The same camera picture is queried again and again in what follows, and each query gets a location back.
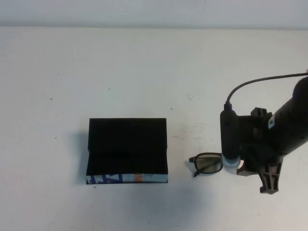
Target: white wall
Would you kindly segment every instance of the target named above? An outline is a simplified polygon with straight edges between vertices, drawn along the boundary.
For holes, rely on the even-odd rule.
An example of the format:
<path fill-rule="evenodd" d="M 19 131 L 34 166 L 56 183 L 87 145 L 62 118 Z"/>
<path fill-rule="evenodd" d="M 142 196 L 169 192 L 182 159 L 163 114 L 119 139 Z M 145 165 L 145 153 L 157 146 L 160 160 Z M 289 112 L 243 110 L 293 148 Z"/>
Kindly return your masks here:
<path fill-rule="evenodd" d="M 0 0 L 0 26 L 308 29 L 308 0 Z"/>

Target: eyeglasses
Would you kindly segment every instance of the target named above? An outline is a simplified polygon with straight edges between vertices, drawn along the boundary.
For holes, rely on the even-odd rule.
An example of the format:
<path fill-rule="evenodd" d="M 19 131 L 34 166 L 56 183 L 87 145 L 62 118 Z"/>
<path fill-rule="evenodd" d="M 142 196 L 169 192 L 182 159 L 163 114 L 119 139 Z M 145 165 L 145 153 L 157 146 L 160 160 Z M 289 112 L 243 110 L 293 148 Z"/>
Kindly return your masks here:
<path fill-rule="evenodd" d="M 222 170 L 221 153 L 200 153 L 195 157 L 189 158 L 189 162 L 194 163 L 196 172 L 193 177 L 202 174 L 213 174 Z"/>

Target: black box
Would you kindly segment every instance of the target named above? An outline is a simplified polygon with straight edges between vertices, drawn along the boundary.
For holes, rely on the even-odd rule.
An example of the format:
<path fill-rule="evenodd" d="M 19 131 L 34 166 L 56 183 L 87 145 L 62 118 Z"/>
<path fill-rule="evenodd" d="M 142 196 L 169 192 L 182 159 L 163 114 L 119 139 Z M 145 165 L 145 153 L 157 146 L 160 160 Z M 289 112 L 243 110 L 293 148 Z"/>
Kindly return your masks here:
<path fill-rule="evenodd" d="M 87 184 L 168 182 L 165 118 L 90 119 Z"/>

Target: eyeglass temple arm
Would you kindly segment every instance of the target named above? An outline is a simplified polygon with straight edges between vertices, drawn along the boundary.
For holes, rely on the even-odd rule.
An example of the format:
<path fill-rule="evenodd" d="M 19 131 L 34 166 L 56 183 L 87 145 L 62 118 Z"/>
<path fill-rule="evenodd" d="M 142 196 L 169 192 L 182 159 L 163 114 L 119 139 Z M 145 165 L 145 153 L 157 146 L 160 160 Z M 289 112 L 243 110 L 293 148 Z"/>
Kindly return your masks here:
<path fill-rule="evenodd" d="M 216 161 L 216 162 L 215 162 L 215 163 L 213 163 L 213 164 L 205 165 L 205 166 L 204 166 L 204 167 L 202 167 L 201 169 L 199 169 L 199 170 L 195 171 L 195 173 L 193 174 L 193 177 L 198 176 L 198 175 L 199 175 L 199 174 L 200 174 L 203 170 L 205 170 L 205 169 L 207 169 L 208 167 L 211 167 L 211 166 L 213 166 L 213 165 L 217 164 L 219 161 L 220 161 L 220 160 Z"/>

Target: black cable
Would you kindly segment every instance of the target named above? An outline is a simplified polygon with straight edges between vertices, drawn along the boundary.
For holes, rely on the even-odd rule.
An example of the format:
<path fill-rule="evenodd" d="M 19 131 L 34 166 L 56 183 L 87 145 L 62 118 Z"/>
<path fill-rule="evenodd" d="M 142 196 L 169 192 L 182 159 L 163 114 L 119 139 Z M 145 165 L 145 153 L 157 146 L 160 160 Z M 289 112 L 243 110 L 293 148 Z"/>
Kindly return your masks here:
<path fill-rule="evenodd" d="M 265 80 L 271 80 L 271 79 L 280 79 L 280 78 L 290 78 L 290 77 L 298 77 L 298 76 L 308 76 L 308 73 L 300 73 L 300 74 L 292 74 L 292 75 L 285 75 L 285 76 L 273 76 L 273 77 L 267 77 L 267 78 L 259 78 L 259 79 L 255 79 L 255 80 L 251 80 L 245 83 L 242 83 L 241 85 L 237 86 L 236 88 L 233 89 L 233 91 L 231 91 L 231 93 L 229 94 L 229 96 L 227 97 L 227 101 L 226 104 L 230 104 L 230 99 L 232 97 L 232 95 L 241 87 L 246 86 L 248 84 L 251 83 L 257 83 L 257 82 L 261 82 L 261 81 L 265 81 Z"/>

